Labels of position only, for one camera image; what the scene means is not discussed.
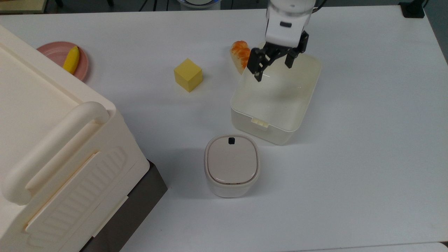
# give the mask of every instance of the storage box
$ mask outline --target storage box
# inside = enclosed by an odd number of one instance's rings
[[[299,128],[322,68],[316,58],[300,54],[288,69],[285,58],[267,67],[261,82],[246,68],[230,102],[237,129],[278,145]]]
[[[0,251],[78,252],[149,169],[114,104],[0,26]]]

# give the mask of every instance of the dark gray base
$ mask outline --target dark gray base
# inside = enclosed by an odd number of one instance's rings
[[[129,198],[80,252],[119,252],[162,198],[167,187],[156,166],[149,163],[149,171],[128,194]]]

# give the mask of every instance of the drawer handle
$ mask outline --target drawer handle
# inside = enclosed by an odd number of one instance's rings
[[[87,123],[104,124],[109,113],[98,102],[88,101],[72,109],[34,148],[9,171],[2,184],[3,196],[10,202],[26,205],[31,192],[25,187]]]

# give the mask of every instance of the small white bin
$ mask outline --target small white bin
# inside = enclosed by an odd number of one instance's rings
[[[288,69],[285,57],[266,68],[261,82],[246,68],[230,102],[235,128],[278,145],[299,128],[322,68],[300,54]]]
[[[205,149],[204,171],[210,190],[223,198],[243,196],[260,175],[255,142],[245,135],[221,135]]]

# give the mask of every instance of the container latch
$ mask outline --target container latch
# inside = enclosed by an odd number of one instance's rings
[[[269,123],[264,122],[262,120],[256,119],[256,118],[252,118],[252,121],[255,124],[255,127],[259,130],[262,131],[267,131],[267,127],[269,126]]]

